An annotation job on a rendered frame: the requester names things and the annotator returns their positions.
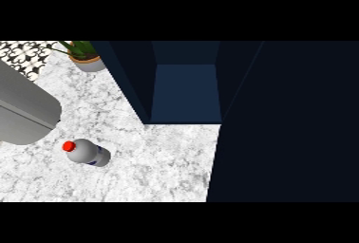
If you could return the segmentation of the potted green plant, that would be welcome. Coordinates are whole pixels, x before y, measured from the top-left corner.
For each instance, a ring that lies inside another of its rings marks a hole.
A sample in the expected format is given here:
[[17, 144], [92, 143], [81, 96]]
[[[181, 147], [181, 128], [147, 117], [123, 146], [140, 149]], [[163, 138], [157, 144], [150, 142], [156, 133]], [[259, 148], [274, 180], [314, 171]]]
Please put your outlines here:
[[88, 41], [60, 41], [58, 44], [63, 46], [64, 50], [53, 47], [50, 50], [66, 54], [81, 71], [98, 72], [106, 68], [98, 54], [95, 53], [95, 49]]

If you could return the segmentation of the dark blue cabinet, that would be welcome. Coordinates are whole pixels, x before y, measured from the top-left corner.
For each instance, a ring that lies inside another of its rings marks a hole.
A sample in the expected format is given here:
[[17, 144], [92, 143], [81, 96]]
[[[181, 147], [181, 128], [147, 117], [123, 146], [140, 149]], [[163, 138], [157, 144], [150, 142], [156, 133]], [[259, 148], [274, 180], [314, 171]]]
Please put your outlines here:
[[143, 124], [219, 124], [259, 41], [94, 41]]

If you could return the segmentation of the red-capped grey water bottle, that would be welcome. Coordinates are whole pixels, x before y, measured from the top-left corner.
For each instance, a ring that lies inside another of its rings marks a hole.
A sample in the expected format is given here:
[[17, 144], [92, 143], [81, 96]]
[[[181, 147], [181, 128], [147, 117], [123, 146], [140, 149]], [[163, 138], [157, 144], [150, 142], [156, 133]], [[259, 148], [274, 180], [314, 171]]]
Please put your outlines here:
[[103, 167], [110, 160], [109, 151], [85, 139], [67, 140], [61, 145], [61, 149], [69, 160], [75, 163]]

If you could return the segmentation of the grey rounded appliance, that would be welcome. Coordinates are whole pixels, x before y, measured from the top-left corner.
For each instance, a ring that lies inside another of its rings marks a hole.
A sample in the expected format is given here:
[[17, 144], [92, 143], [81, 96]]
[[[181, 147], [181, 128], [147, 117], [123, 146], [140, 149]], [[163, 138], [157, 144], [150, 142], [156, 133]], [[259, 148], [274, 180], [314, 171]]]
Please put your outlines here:
[[0, 60], [0, 141], [36, 142], [55, 128], [60, 114], [55, 98]]

